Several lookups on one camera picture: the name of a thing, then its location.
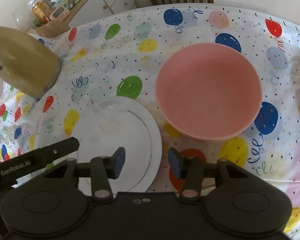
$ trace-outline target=light blue balloon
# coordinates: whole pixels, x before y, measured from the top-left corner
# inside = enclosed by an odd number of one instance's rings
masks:
[[[271,65],[278,69],[286,69],[288,60],[284,52],[276,47],[270,47],[267,50],[267,57]]]
[[[151,29],[152,29],[151,23],[149,22],[140,23],[136,27],[133,35],[136,38],[143,40],[144,38],[148,37],[149,33],[151,32]]]

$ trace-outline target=juice bottle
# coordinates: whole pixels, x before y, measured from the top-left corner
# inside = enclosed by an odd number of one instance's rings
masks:
[[[32,98],[41,98],[56,82],[62,61],[27,33],[0,26],[0,77]]]
[[[50,22],[50,15],[52,14],[53,10],[46,2],[31,0],[28,2],[28,5],[38,20],[44,24]]]

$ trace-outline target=table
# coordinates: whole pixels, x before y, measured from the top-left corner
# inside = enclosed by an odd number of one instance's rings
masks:
[[[130,77],[131,84],[142,82],[136,100],[152,113],[162,135],[162,162],[149,191],[178,191],[182,186],[170,172],[169,147],[208,162],[226,157],[290,197],[293,214],[285,232],[300,239],[299,25],[250,10],[175,4],[114,15],[73,28],[55,40],[37,38],[63,59],[63,69],[39,102],[4,85],[0,162],[69,137],[69,121],[75,124],[87,106],[117,95],[120,82]],[[226,142],[182,136],[164,120],[155,102],[154,83],[161,65],[175,51],[198,42],[236,49],[261,78],[258,117]],[[211,184],[212,180],[203,182]]]

